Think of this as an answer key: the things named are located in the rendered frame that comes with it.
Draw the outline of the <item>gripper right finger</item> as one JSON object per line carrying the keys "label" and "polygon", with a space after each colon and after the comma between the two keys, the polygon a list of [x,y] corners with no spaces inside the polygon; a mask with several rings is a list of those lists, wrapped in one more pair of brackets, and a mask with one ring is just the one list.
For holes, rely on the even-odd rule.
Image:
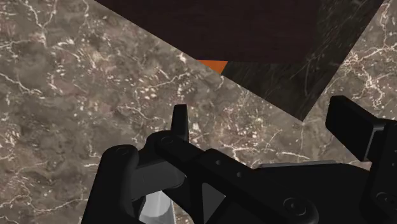
{"label": "gripper right finger", "polygon": [[359,209],[368,224],[397,224],[397,121],[377,118],[343,95],[331,97],[326,128],[371,162]]}

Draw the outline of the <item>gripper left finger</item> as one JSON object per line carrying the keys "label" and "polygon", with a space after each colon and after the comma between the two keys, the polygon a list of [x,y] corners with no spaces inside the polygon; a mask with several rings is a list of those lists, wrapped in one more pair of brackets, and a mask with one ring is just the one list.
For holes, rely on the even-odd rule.
{"label": "gripper left finger", "polygon": [[163,192],[194,224],[318,224],[316,206],[258,171],[188,140],[187,107],[174,107],[170,130],[151,134],[142,149],[108,148],[81,224],[148,224],[148,195]]}

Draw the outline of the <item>orange object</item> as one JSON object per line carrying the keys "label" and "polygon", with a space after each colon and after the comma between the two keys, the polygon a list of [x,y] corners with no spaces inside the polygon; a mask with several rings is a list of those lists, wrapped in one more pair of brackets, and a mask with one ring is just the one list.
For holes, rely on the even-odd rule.
{"label": "orange object", "polygon": [[224,70],[225,66],[227,65],[227,61],[219,61],[219,60],[199,60],[202,64],[206,65],[207,67],[211,68],[213,71],[221,74]]}

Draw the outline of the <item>dark brown wooden table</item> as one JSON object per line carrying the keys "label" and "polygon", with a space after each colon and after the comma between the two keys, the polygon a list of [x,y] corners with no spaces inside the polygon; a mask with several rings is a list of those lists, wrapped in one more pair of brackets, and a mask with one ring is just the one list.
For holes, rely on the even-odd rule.
{"label": "dark brown wooden table", "polygon": [[95,0],[197,60],[295,62],[320,0]]}

